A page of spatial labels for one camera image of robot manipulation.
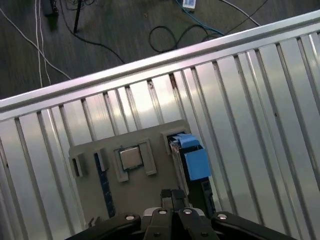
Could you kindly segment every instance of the ridged metal surface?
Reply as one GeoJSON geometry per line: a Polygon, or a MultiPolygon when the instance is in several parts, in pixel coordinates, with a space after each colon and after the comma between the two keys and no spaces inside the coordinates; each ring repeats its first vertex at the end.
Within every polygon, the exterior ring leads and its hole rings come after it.
{"type": "Polygon", "coordinates": [[[319,15],[3,100],[5,239],[84,229],[70,146],[185,119],[208,153],[218,211],[320,240],[319,15]]]}

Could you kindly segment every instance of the floor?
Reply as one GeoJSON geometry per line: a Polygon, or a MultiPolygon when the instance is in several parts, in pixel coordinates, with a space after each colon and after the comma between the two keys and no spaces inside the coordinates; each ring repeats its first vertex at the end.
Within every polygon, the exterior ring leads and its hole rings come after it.
{"type": "MultiPolygon", "coordinates": [[[[70,0],[62,0],[62,6],[66,21],[72,27],[76,12],[66,9],[68,1],[70,0]]],[[[249,14],[264,2],[229,1],[249,14]]],[[[269,0],[253,17],[258,23],[265,25],[318,10],[319,6],[319,0],[269,0]]],[[[28,38],[36,42],[35,0],[0,0],[0,7],[28,38]]],[[[59,1],[57,7],[59,17],[56,21],[48,21],[41,16],[44,52],[49,61],[71,78],[122,64],[110,51],[72,36],[63,21],[59,1]]],[[[194,16],[224,33],[246,19],[242,13],[219,0],[197,1],[194,16]]],[[[154,27],[167,26],[178,38],[192,24],[193,20],[182,12],[174,0],[95,0],[81,11],[78,34],[107,45],[126,63],[130,63],[158,54],[148,42],[149,32],[154,27]]],[[[231,33],[253,27],[255,25],[247,20],[231,33]]],[[[179,47],[199,43],[204,36],[200,29],[192,29],[181,40],[179,47]]],[[[152,42],[161,49],[170,48],[173,44],[170,35],[162,29],[154,32],[152,42]]],[[[0,99],[40,88],[36,49],[25,41],[2,15],[0,46],[0,99]]],[[[43,86],[48,86],[50,83],[42,59],[41,74],[43,86]]],[[[48,74],[52,85],[67,80],[49,66],[48,74]]]]}

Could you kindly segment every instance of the blue plastic part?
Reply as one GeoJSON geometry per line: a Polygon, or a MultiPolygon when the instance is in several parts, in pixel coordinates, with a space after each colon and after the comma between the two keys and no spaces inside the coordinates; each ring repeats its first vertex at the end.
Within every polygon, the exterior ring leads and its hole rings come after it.
{"type": "MultiPolygon", "coordinates": [[[[201,145],[192,134],[179,133],[174,138],[179,142],[182,149],[201,145]]],[[[191,181],[211,176],[208,156],[203,147],[202,149],[185,153],[184,157],[191,181]]]]}
{"type": "Polygon", "coordinates": [[[211,176],[207,153],[204,149],[185,153],[184,157],[191,181],[211,176]]]}
{"type": "Polygon", "coordinates": [[[200,145],[200,142],[192,134],[179,133],[174,136],[183,149],[200,145]]]}

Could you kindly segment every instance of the metal screw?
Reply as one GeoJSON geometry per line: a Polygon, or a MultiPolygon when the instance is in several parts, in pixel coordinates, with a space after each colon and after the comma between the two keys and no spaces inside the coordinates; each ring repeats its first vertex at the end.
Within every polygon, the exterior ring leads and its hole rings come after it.
{"type": "Polygon", "coordinates": [[[191,213],[192,213],[192,211],[191,211],[190,209],[185,209],[185,210],[183,210],[183,212],[184,212],[185,214],[191,214],[191,213]]]}
{"type": "Polygon", "coordinates": [[[220,214],[218,215],[218,218],[220,218],[221,220],[226,220],[228,217],[227,217],[227,215],[220,213],[220,214]]]}
{"type": "Polygon", "coordinates": [[[125,217],[125,219],[127,219],[127,220],[129,220],[129,221],[130,221],[130,220],[135,219],[135,217],[134,217],[134,216],[126,216],[126,217],[125,217]]]}

